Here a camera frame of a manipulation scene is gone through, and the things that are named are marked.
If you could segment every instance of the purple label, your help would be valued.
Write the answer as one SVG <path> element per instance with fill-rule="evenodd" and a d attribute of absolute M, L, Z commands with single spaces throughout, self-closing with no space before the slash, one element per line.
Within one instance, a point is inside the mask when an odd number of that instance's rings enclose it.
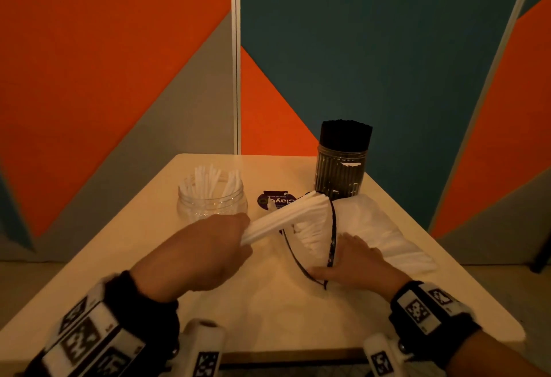
<path fill-rule="evenodd" d="M 271 198 L 275 201 L 275 206 L 279 209 L 283 206 L 287 206 L 289 203 L 293 203 L 296 200 L 295 196 L 289 194 L 286 191 L 265 191 L 258 196 L 256 201 L 258 205 L 264 210 L 268 210 L 268 199 Z"/>

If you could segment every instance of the jar of black sticks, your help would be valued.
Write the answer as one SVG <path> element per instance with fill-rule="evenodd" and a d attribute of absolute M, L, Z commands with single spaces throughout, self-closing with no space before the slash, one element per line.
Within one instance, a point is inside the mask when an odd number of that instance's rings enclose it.
<path fill-rule="evenodd" d="M 329 120 L 321 125 L 315 189 L 331 200 L 358 194 L 373 127 L 354 120 Z"/>

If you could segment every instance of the bundle of white sticks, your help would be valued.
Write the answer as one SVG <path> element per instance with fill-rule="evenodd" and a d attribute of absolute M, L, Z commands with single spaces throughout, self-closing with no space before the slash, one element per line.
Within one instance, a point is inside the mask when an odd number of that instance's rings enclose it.
<path fill-rule="evenodd" d="M 183 179 L 180 184 L 180 192 L 187 197 L 208 199 L 227 197 L 241 188 L 241 172 L 239 170 L 230 171 L 224 191 L 220 196 L 215 197 L 214 190 L 221 175 L 222 170 L 214 168 L 212 164 L 208 169 L 206 166 L 200 165 L 195 168 L 193 175 Z"/>

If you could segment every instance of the table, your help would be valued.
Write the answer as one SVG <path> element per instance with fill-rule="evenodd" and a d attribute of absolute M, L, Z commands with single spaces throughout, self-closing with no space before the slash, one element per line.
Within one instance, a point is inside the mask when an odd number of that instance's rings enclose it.
<path fill-rule="evenodd" d="M 51 326 L 101 277 L 132 267 L 186 225 L 176 212 L 177 185 L 198 165 L 239 168 L 249 216 L 265 214 L 256 199 L 264 190 L 298 197 L 313 187 L 316 158 L 294 156 L 181 154 L 159 172 L 52 281 L 0 332 L 0 363 L 30 360 Z M 521 325 L 367 174 L 362 193 L 376 200 L 404 236 L 431 255 L 440 268 L 416 279 L 431 281 L 470 306 L 497 340 L 518 347 Z M 280 235 L 253 244 L 242 269 L 216 290 L 180 299 L 182 324 L 209 318 L 228 339 L 224 363 L 362 358 L 362 341 L 373 332 L 395 335 L 389 306 L 368 291 L 332 288 L 308 281 Z"/>

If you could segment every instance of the tiled floor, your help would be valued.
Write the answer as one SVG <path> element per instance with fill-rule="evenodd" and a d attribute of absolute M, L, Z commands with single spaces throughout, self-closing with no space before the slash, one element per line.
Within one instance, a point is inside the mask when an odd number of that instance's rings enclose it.
<path fill-rule="evenodd" d="M 0 328 L 58 271 L 60 263 L 0 262 Z M 466 269 L 524 326 L 525 356 L 551 373 L 551 268 L 533 274 L 522 266 L 471 266 Z M 427 368 L 412 377 L 434 376 Z M 220 377 L 364 377 L 366 365 L 225 370 Z"/>

